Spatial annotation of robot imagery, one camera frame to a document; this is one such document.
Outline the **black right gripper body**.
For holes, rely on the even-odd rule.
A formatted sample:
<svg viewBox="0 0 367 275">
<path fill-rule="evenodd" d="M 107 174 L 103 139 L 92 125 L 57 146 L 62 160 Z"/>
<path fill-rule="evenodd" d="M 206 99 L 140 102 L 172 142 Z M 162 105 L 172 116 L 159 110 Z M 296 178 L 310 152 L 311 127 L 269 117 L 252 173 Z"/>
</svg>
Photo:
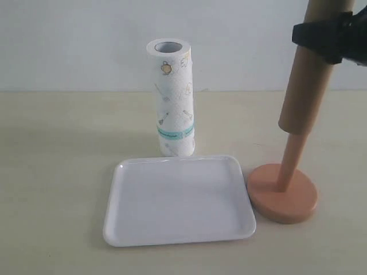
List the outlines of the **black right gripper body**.
<svg viewBox="0 0 367 275">
<path fill-rule="evenodd" d="M 343 26 L 342 58 L 366 65 L 366 6 Z"/>
</svg>

